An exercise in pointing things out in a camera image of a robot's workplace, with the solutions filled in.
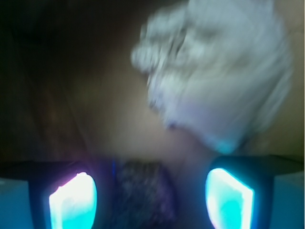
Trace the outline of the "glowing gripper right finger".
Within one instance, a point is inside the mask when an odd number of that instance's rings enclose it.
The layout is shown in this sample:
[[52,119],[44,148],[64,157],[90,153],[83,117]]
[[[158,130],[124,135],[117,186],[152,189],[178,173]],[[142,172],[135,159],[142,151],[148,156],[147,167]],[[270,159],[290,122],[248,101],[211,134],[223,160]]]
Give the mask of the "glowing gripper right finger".
[[205,180],[207,214],[215,229],[267,229],[273,177],[269,156],[220,156]]

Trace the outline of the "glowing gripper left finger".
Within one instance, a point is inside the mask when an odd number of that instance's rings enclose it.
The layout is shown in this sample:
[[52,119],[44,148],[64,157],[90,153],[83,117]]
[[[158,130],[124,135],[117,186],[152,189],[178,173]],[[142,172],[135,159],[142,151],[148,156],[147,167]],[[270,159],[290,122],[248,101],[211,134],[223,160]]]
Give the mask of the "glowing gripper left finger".
[[29,180],[30,209],[36,229],[92,229],[99,193],[85,164],[36,164]]

